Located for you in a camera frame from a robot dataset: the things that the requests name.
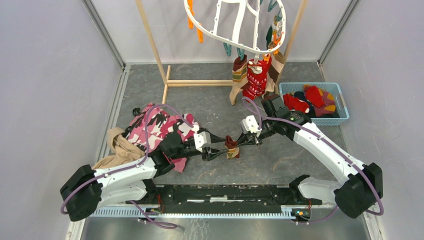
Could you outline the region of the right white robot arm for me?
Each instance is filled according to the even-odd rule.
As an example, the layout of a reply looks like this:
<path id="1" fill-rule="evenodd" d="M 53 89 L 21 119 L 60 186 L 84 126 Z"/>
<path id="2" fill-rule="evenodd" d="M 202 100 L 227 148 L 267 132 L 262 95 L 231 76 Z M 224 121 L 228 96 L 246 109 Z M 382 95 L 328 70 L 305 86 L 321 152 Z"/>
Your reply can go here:
<path id="1" fill-rule="evenodd" d="M 251 115 L 241 121 L 246 135 L 245 145 L 260 145 L 275 134 L 285 136 L 306 149 L 335 177 L 334 181 L 302 175 L 289 189 L 289 199 L 302 204 L 317 199 L 334 204 L 346 216 L 357 218 L 363 213 L 382 216 L 383 170 L 376 163 L 366 164 L 353 157 L 329 137 L 302 111 L 290 111 L 279 95 L 262 100 L 266 115 L 257 104 L 243 97 L 244 106 L 251 105 Z"/>

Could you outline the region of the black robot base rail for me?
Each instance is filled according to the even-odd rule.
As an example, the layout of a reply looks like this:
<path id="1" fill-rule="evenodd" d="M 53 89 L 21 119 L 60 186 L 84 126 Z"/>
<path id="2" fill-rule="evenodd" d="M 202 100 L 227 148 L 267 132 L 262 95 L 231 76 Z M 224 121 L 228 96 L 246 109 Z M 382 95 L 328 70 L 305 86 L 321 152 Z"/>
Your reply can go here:
<path id="1" fill-rule="evenodd" d="M 323 202 L 307 199 L 288 185 L 157 185 L 136 201 L 159 207 L 164 214 L 268 214 L 280 213 L 281 206 L 307 208 Z"/>

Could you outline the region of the white oval clip hanger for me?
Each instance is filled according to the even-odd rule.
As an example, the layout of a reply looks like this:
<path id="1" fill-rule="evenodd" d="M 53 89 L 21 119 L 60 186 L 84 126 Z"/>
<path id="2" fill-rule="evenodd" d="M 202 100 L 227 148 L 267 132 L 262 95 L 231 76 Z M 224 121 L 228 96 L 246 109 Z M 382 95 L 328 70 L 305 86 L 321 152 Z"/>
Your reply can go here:
<path id="1" fill-rule="evenodd" d="M 222 20 L 220 20 L 221 8 L 223 7 L 223 4 L 237 6 L 237 12 L 234 23 L 229 24 L 229 26 L 232 27 L 230 38 L 223 37 L 218 34 L 219 23 L 223 22 Z M 235 47 L 237 53 L 242 56 L 244 55 L 244 51 L 253 53 L 256 57 L 260 55 L 269 55 L 271 53 L 277 54 L 286 36 L 286 12 L 283 2 L 281 0 L 271 0 L 268 4 L 268 12 L 272 11 L 273 9 L 278 9 L 278 12 L 276 15 L 275 31 L 273 31 L 271 35 L 273 47 L 264 50 L 260 49 L 258 46 L 259 23 L 262 1 L 257 0 L 255 4 L 256 6 L 252 6 L 247 0 L 218 0 L 215 4 L 216 10 L 213 17 L 213 28 L 211 30 L 208 30 L 202 26 L 200 21 L 196 20 L 194 14 L 193 1 L 183 1 L 184 10 L 187 14 L 188 28 L 196 29 L 199 43 L 204 42 L 204 36 L 208 36 L 212 39 L 220 41 L 223 43 L 224 49 L 228 56 L 232 54 L 233 47 Z M 246 13 L 250 13 L 254 16 L 252 46 L 244 45 L 240 42 L 240 32 Z"/>

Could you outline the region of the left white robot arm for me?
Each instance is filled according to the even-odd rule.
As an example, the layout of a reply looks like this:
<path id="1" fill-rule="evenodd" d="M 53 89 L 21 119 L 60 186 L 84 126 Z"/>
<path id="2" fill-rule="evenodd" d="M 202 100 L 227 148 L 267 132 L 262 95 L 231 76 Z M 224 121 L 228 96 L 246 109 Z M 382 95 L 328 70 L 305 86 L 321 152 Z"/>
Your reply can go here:
<path id="1" fill-rule="evenodd" d="M 60 212 L 77 222 L 112 204 L 130 200 L 151 204 L 157 198 L 153 179 L 174 169 L 173 160 L 200 155 L 203 160 L 211 161 L 227 152 L 211 145 L 225 140 L 206 130 L 186 141 L 179 133 L 170 132 L 154 151 L 135 161 L 98 169 L 83 165 L 60 189 L 63 199 Z"/>

